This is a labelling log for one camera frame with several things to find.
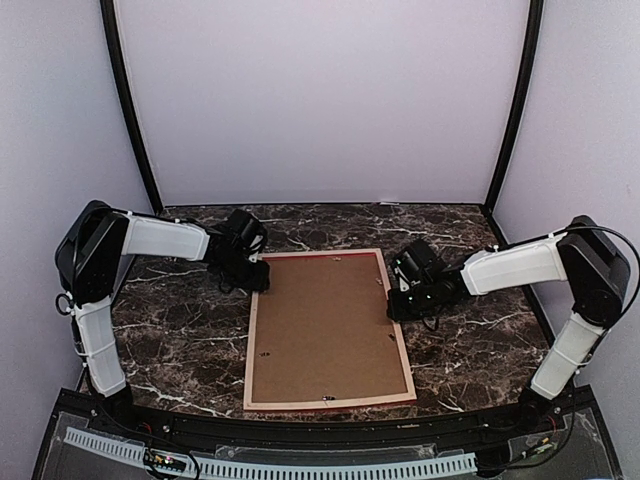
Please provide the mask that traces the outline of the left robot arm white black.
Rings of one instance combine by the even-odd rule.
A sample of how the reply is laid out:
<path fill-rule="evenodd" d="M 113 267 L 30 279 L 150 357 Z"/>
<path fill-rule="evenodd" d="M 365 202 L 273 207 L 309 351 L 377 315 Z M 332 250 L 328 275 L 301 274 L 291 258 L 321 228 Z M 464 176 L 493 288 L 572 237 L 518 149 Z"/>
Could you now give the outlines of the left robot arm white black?
<path fill-rule="evenodd" d="M 264 292 L 270 267 L 259 259 L 268 241 L 265 226 L 236 209 L 213 227 L 111 207 L 99 200 L 82 210 L 56 249 L 54 262 L 68 302 L 77 353 L 92 386 L 109 398 L 127 387 L 111 319 L 121 258 L 156 256 L 203 263 L 222 291 Z"/>

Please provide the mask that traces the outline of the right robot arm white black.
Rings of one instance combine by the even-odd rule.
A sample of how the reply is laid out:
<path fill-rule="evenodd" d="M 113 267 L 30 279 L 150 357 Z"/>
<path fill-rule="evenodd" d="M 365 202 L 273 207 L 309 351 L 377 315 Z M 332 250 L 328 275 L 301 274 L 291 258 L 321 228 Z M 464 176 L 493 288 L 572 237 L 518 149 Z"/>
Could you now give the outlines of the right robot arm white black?
<path fill-rule="evenodd" d="M 545 282 L 566 282 L 573 305 L 568 320 L 533 374 L 528 396 L 510 413 L 521 434 L 534 432 L 554 400 L 626 314 L 637 295 L 627 291 L 631 267 L 612 242 L 616 231 L 590 217 L 533 239 L 493 246 L 446 262 L 424 240 L 415 240 L 390 264 L 398 283 L 387 293 L 395 322 L 425 320 L 439 308 L 472 296 Z"/>

